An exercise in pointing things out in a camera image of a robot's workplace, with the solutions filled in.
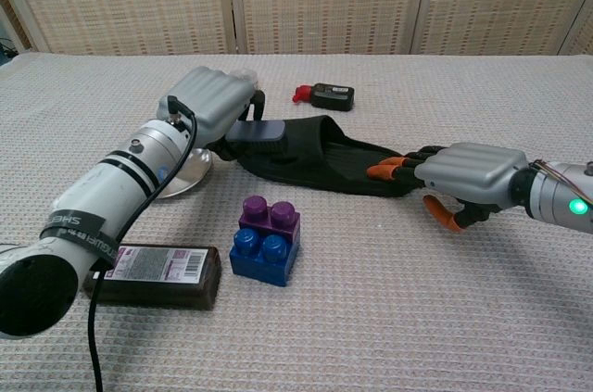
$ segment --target orange fingertip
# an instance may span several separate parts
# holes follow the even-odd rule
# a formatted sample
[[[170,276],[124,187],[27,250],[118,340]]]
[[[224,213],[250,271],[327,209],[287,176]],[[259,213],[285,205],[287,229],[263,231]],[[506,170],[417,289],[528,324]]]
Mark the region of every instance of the orange fingertip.
[[[379,162],[379,165],[397,165],[401,167],[407,158],[399,157],[399,158],[385,158]]]
[[[430,195],[425,196],[423,202],[430,214],[432,214],[433,217],[445,228],[456,233],[463,231],[463,229],[455,222],[455,215],[446,209],[436,197]]]
[[[367,168],[367,176],[375,181],[393,181],[393,171],[399,168],[398,165],[374,165]]]

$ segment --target robot finger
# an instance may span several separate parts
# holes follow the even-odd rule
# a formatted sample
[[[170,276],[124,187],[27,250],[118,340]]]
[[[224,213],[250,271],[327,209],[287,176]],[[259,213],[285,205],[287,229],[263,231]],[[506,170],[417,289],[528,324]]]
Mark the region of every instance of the robot finger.
[[[436,146],[436,145],[428,145],[428,146],[423,146],[422,148],[420,148],[418,150],[418,152],[420,153],[431,153],[431,154],[436,154],[438,153],[441,149],[445,149],[446,146]]]
[[[423,151],[412,151],[411,153],[408,153],[405,157],[406,158],[415,158],[417,160],[427,160],[428,158],[430,158],[431,156],[434,156],[435,153],[427,153],[427,152],[423,152]]]
[[[418,165],[423,163],[423,160],[418,160],[416,158],[386,158],[385,160],[381,160],[379,165],[395,165],[397,167],[408,167],[408,168],[416,168]]]
[[[395,160],[395,158],[391,158],[387,160],[392,163],[382,163],[368,168],[367,176],[375,181],[404,183],[417,187],[424,186],[424,182],[414,176],[414,168],[401,166],[407,159],[398,158],[398,160]]]
[[[492,206],[482,206],[472,202],[463,202],[463,209],[457,213],[449,211],[441,202],[434,196],[425,196],[423,198],[426,209],[433,215],[433,217],[445,228],[452,232],[462,232],[470,225],[476,222],[487,221],[490,213],[498,212],[499,209],[492,208]]]

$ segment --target small black device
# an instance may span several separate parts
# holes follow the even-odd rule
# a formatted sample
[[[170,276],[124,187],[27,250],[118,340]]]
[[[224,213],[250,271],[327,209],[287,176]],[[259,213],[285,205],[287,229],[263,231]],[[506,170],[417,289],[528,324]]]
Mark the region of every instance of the small black device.
[[[293,102],[310,102],[314,107],[350,111],[354,106],[354,88],[339,84],[302,84],[295,90]]]
[[[98,273],[83,289],[91,297]],[[221,279],[216,247],[120,246],[99,293],[101,304],[212,310]]]

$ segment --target green led light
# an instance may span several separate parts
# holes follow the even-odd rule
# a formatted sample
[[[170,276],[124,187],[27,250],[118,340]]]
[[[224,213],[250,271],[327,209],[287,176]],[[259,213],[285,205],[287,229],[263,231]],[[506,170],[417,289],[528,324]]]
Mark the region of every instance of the green led light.
[[[568,208],[574,214],[585,214],[589,210],[589,207],[583,199],[571,200],[570,204],[568,204]]]

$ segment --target silver disc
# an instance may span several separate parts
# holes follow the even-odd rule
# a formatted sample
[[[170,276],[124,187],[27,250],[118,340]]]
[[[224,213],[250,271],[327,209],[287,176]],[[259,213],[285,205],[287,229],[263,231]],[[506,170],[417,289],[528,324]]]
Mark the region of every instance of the silver disc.
[[[179,195],[198,184],[212,166],[212,154],[207,149],[192,150],[175,178],[158,195],[159,199]]]

